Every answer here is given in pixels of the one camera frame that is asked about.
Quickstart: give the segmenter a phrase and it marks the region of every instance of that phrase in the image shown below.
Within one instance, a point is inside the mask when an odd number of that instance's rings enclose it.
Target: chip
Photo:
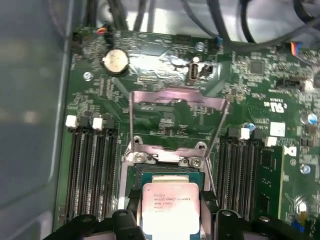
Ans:
[[[273,166],[273,156],[270,151],[263,151],[261,155],[261,165],[266,168],[272,168]]]
[[[262,75],[264,73],[264,63],[262,61],[250,62],[250,73]]]
[[[192,182],[146,183],[142,189],[142,229],[152,238],[196,234],[200,229],[199,187]]]

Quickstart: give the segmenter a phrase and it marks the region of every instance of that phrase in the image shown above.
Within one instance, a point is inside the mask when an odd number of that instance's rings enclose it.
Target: screw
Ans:
[[[227,217],[231,216],[231,212],[229,212],[229,211],[223,211],[222,214],[227,216]]]
[[[311,167],[307,164],[302,164],[300,167],[300,172],[302,174],[309,174],[311,172]]]
[[[91,78],[92,78],[91,72],[86,71],[86,72],[83,74],[83,79],[86,80],[87,82],[90,81]]]
[[[92,219],[90,217],[85,217],[84,219],[82,219],[82,222],[87,223],[92,221]]]
[[[201,160],[198,157],[192,157],[190,164],[193,168],[199,168],[201,166]]]
[[[205,50],[205,44],[202,41],[199,41],[195,45],[195,50],[203,52]]]
[[[134,156],[134,160],[138,163],[143,163],[146,160],[147,156],[144,152],[138,152],[135,156]]]
[[[269,218],[267,218],[266,216],[261,216],[261,217],[259,217],[259,219],[262,221],[262,222],[270,222],[270,219]]]

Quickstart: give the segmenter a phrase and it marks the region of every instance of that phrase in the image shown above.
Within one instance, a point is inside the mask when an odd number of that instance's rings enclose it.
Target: white label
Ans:
[[[270,107],[271,112],[283,114],[285,112],[285,109],[287,108],[286,103],[281,102],[267,102],[265,101],[263,104],[265,107]]]
[[[284,148],[284,155],[289,155],[291,157],[297,156],[297,147],[296,146],[290,146],[290,147],[283,146],[283,148]]]
[[[286,124],[284,122],[270,122],[270,136],[285,137]]]

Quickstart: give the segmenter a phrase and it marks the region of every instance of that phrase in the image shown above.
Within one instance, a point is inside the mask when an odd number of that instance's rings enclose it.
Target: cable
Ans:
[[[188,0],[180,0],[183,6],[184,11],[188,15],[188,17],[206,34],[215,39],[217,37],[212,31],[210,31],[206,26],[204,26],[201,21],[196,17],[191,7],[188,4]]]
[[[304,33],[309,27],[313,27],[314,25],[318,24],[320,22],[320,15],[317,15],[313,20],[308,22],[307,24],[298,27],[297,29],[280,36],[278,38],[275,38],[270,41],[266,42],[261,42],[261,43],[243,43],[243,42],[234,42],[231,41],[226,25],[224,23],[222,13],[221,13],[221,8],[220,8],[220,3],[219,0],[207,0],[207,4],[211,13],[212,20],[215,24],[215,27],[217,28],[220,36],[223,39],[223,42],[225,43],[226,48],[232,50],[232,51],[237,51],[237,52],[254,52],[269,46],[274,46],[277,44],[281,44],[293,37],[296,37],[302,33]]]
[[[128,30],[127,15],[121,0],[108,0],[108,3],[114,27],[119,30]]]
[[[254,38],[251,35],[248,26],[248,19],[247,19],[247,11],[248,11],[248,4],[251,0],[242,0],[241,2],[241,12],[240,12],[240,19],[241,19],[241,28],[244,34],[245,39],[248,43],[256,43]]]
[[[150,0],[149,10],[148,10],[148,23],[146,25],[146,31],[148,33],[153,33],[154,25],[155,25],[155,9],[156,8],[156,0]]]
[[[301,56],[300,54],[300,48],[301,48],[301,42],[291,42],[291,53],[294,57],[296,57],[299,61],[305,63],[305,64],[308,64],[312,67],[320,67],[320,63],[317,63],[317,62],[313,62],[313,61],[310,61],[304,57]]]
[[[144,20],[147,7],[147,0],[139,0],[138,13],[135,18],[133,31],[139,32],[141,30],[142,22]]]
[[[303,5],[303,0],[293,0],[293,8],[296,13],[296,15],[300,18],[301,21],[303,21],[305,24],[309,21],[312,21],[315,19],[314,16],[312,16]],[[315,29],[320,31],[320,24],[314,26]]]
[[[95,28],[97,26],[98,0],[89,0],[86,8],[85,26]]]

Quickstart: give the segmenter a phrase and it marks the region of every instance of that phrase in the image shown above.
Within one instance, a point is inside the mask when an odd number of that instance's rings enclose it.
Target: ram slot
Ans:
[[[217,163],[217,173],[216,173],[216,197],[219,203],[219,206],[222,206],[221,194],[223,191],[223,168],[225,165],[225,151],[226,151],[226,144],[224,142],[220,143],[219,146],[219,156],[218,156],[218,163]]]
[[[77,184],[77,172],[80,154],[82,134],[77,130],[72,133],[72,144],[71,144],[71,156],[69,165],[69,176],[67,186],[67,196],[65,203],[65,222],[69,222],[74,218],[75,202],[76,202],[76,184]]]
[[[251,181],[251,200],[249,203],[249,218],[254,219],[254,211],[255,211],[255,206],[256,206],[256,186],[257,186],[257,173],[258,173],[258,167],[259,167],[259,162],[261,159],[261,149],[257,144],[254,143],[254,148],[252,152],[252,159],[253,159],[253,164],[252,164],[252,181]]]
[[[99,215],[99,202],[101,193],[101,179],[103,173],[103,158],[105,149],[105,135],[98,135],[96,141],[96,149],[94,161],[92,163],[92,176],[91,176],[91,201],[90,201],[90,214]]]
[[[239,157],[239,151],[241,146],[236,144],[233,145],[231,151],[231,161],[230,161],[230,180],[229,180],[229,197],[227,209],[236,210],[237,208],[237,194],[239,188],[239,174],[240,174],[240,164],[241,157]]]
[[[236,163],[235,163],[235,176],[234,180],[236,181],[236,185],[234,187],[234,191],[236,192],[234,200],[232,202],[232,210],[239,212],[239,202],[240,202],[240,190],[241,190],[241,177],[242,177],[242,165],[243,165],[243,154],[244,154],[245,146],[244,144],[240,144],[237,148],[236,155]]]
[[[224,209],[227,208],[228,205],[229,174],[232,147],[232,144],[222,143],[220,145],[219,151],[217,198],[220,207]]]
[[[103,189],[103,207],[102,217],[106,218],[109,211],[112,208],[113,200],[113,179],[115,175],[115,164],[116,164],[116,152],[117,152],[117,134],[111,132],[107,138],[107,147],[105,154],[105,167],[104,167],[104,189]]]
[[[245,215],[245,205],[246,205],[246,189],[247,181],[249,179],[250,173],[247,172],[248,169],[248,155],[249,147],[247,145],[243,146],[242,149],[242,163],[241,163],[241,176],[240,176],[240,191],[239,191],[239,203],[238,203],[238,213],[241,216]]]
[[[91,164],[91,148],[93,144],[92,133],[88,133],[84,136],[82,145],[82,151],[80,156],[80,168],[78,175],[78,215],[86,214],[88,188],[89,188],[89,174]]]

